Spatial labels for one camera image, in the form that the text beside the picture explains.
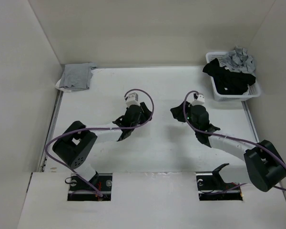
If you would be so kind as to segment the black tank top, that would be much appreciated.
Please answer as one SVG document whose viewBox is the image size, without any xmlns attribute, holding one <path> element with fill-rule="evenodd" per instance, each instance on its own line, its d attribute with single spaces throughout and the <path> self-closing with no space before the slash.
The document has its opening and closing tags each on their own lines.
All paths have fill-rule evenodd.
<svg viewBox="0 0 286 229">
<path fill-rule="evenodd" d="M 217 58 L 206 64 L 203 72 L 213 78 L 217 92 L 224 95 L 242 95 L 256 82 L 256 77 L 251 74 L 231 72 L 220 67 Z"/>
</svg>

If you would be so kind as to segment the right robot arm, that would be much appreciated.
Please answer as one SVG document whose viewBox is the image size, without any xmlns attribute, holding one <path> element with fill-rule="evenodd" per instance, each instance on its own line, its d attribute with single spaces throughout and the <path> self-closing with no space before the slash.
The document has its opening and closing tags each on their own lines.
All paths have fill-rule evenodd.
<svg viewBox="0 0 286 229">
<path fill-rule="evenodd" d="M 194 128 L 197 140 L 214 149 L 222 150 L 245 162 L 245 175 L 250 184 L 263 192 L 269 191 L 286 177 L 286 168 L 274 145 L 267 140 L 249 143 L 224 136 L 220 128 L 209 121 L 209 113 L 203 105 L 186 102 L 171 108 L 174 119 Z"/>
</svg>

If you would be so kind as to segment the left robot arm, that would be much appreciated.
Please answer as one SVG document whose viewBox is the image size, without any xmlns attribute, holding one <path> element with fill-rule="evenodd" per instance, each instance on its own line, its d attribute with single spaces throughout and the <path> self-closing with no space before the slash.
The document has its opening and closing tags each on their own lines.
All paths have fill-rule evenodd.
<svg viewBox="0 0 286 229">
<path fill-rule="evenodd" d="M 141 102 L 129 105 L 124 115 L 105 127 L 96 126 L 88 130 L 82 122 L 75 121 L 63 133 L 63 137 L 55 141 L 52 150 L 74 170 L 86 190 L 93 190 L 97 186 L 99 174 L 91 164 L 85 162 L 92 147 L 95 144 L 125 140 L 136 127 L 150 121 L 152 115 L 152 111 Z"/>
</svg>

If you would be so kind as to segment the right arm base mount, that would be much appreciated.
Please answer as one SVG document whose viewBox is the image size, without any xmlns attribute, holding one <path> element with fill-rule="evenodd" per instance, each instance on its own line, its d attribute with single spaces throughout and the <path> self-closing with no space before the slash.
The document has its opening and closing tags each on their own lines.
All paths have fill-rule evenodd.
<svg viewBox="0 0 286 229">
<path fill-rule="evenodd" d="M 225 183 L 211 172 L 196 173 L 196 181 L 200 201 L 243 200 L 240 187 L 231 189 L 239 185 L 238 183 Z"/>
</svg>

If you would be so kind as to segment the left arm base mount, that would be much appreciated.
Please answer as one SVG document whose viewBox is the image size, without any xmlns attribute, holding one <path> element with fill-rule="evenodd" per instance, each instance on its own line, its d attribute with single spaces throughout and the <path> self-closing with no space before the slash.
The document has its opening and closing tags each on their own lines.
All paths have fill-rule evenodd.
<svg viewBox="0 0 286 229">
<path fill-rule="evenodd" d="M 65 179 L 68 185 L 68 201 L 111 201 L 113 174 L 98 174 L 92 179 L 92 184 L 102 196 L 98 196 L 96 190 L 82 181 L 75 174 Z"/>
</svg>

